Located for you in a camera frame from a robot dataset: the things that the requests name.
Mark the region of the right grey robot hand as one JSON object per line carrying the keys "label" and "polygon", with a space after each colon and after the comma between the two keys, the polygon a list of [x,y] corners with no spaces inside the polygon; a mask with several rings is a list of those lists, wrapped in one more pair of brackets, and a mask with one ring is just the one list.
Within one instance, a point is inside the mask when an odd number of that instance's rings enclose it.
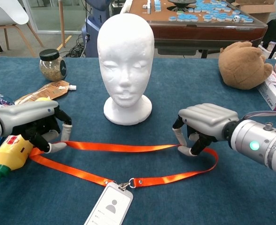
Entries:
{"label": "right grey robot hand", "polygon": [[[180,143],[177,149],[186,156],[197,156],[212,142],[227,140],[224,128],[228,124],[235,124],[238,121],[237,112],[211,103],[202,103],[181,109],[172,126]],[[181,131],[183,125],[187,126],[188,138],[194,141],[192,147],[187,146]]]}

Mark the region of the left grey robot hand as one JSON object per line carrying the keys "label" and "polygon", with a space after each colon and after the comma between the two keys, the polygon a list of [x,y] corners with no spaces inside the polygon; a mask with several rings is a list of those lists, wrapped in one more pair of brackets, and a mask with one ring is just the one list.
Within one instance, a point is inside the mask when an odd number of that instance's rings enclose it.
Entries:
{"label": "left grey robot hand", "polygon": [[72,119],[54,100],[0,108],[0,137],[21,135],[39,150],[55,153],[67,146]]}

